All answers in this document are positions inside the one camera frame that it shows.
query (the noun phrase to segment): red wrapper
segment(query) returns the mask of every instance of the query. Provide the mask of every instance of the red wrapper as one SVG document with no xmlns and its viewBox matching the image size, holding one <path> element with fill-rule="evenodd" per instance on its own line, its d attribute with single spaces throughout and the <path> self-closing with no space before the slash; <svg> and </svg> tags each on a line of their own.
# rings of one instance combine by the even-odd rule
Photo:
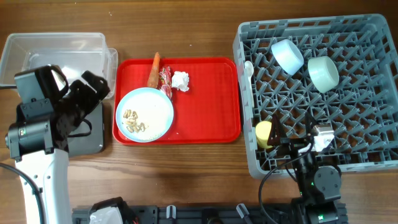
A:
<svg viewBox="0 0 398 224">
<path fill-rule="evenodd" d="M 162 71 L 159 72 L 159 78 L 161 82 L 160 91 L 171 99 L 172 98 L 172 72 L 170 67 L 162 68 Z"/>
</svg>

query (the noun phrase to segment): spoon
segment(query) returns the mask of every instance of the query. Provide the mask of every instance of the spoon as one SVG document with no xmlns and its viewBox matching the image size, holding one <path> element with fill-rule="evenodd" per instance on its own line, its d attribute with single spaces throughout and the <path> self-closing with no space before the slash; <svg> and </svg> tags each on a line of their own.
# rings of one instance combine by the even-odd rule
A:
<svg viewBox="0 0 398 224">
<path fill-rule="evenodd" d="M 253 92 L 251 90 L 251 77 L 253 76 L 254 68 L 253 68 L 253 64 L 251 63 L 251 61 L 244 62 L 244 69 L 246 71 L 246 75 L 248 76 L 249 84 L 250 84 L 251 107 L 254 108 L 254 97 L 253 97 Z"/>
</svg>

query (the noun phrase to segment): red tray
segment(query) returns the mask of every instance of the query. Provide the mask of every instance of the red tray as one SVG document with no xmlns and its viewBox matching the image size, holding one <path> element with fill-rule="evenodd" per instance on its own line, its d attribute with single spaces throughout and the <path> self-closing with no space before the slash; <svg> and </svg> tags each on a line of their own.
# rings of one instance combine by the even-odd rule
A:
<svg viewBox="0 0 398 224">
<path fill-rule="evenodd" d="M 120 64 L 116 79 L 114 113 L 130 91 L 145 87 L 152 59 L 132 59 Z M 113 117 L 113 136 L 125 145 L 193 144 L 234 141 L 241 132 L 238 76 L 228 58 L 164 58 L 160 67 L 189 74 L 189 90 L 172 89 L 174 120 L 160 139 L 139 143 L 119 131 Z"/>
</svg>

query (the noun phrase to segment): transparent container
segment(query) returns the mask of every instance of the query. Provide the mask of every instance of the transparent container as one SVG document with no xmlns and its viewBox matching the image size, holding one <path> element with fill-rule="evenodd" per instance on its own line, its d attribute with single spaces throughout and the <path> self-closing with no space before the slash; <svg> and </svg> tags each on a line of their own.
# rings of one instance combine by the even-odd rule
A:
<svg viewBox="0 0 398 224">
<path fill-rule="evenodd" d="M 89 70 L 104 77 L 114 93 L 118 53 L 101 33 L 26 33 L 8 36 L 0 61 L 0 85 L 14 85 L 14 75 L 44 65 L 58 65 L 71 84 Z"/>
</svg>

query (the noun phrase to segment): white crumpled napkin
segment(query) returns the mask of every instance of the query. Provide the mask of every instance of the white crumpled napkin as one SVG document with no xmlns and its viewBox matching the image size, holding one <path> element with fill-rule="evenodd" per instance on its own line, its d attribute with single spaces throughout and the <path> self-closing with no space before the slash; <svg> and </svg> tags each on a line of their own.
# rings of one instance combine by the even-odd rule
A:
<svg viewBox="0 0 398 224">
<path fill-rule="evenodd" d="M 175 71 L 172 77 L 172 87 L 181 91 L 188 91 L 189 76 L 187 72 Z"/>
</svg>

